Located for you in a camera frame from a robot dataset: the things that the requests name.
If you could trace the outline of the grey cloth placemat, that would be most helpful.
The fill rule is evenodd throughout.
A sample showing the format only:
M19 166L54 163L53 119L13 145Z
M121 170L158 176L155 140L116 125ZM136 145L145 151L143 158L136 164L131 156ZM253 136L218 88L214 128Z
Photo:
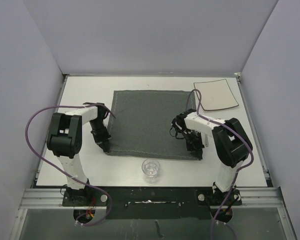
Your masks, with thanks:
M110 156L197 161L173 119L196 108L194 93L180 90L117 90L108 121Z

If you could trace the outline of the clear plastic cup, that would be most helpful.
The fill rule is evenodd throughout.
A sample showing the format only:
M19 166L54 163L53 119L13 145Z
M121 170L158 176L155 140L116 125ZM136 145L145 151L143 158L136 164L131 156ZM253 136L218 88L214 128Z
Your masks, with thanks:
M154 184L159 179L161 165L157 159L148 158L143 161L141 170L144 174L144 180L148 184Z

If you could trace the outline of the white rectangular plate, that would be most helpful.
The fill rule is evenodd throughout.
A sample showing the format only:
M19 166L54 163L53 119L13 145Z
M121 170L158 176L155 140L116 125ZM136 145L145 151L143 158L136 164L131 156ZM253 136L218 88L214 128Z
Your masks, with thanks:
M195 82L193 85L201 93L200 105L204 111L219 111L239 106L226 79Z

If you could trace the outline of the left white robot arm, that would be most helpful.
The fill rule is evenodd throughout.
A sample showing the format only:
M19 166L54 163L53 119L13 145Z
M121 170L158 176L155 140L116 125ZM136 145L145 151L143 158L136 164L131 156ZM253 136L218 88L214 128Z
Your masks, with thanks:
M47 148L53 152L66 173L67 187L74 190L74 200L85 206L92 193L85 189L89 183L80 160L83 145L83 126L90 124L94 142L104 153L110 152L111 135L104 120L111 111L103 103L88 103L65 113L54 113L47 136Z

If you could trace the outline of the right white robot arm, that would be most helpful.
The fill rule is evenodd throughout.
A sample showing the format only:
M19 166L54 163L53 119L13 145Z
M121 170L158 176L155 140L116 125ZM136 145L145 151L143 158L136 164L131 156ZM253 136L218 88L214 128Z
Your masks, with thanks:
M234 185L237 170L242 166L253 147L240 121L215 119L200 115L194 109L189 109L179 116L179 130L183 135L186 148L200 160L203 158L203 137L211 137L214 141L216 154L221 161L213 200L220 205L231 198L230 189Z

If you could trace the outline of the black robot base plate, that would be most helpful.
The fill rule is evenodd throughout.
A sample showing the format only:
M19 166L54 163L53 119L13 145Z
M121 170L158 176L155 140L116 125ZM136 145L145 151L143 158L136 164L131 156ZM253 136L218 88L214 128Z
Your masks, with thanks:
M62 206L73 207L82 224L106 220L176 220L194 218L229 222L233 206L242 205L240 191L222 193L212 187L102 187L75 191L68 187Z

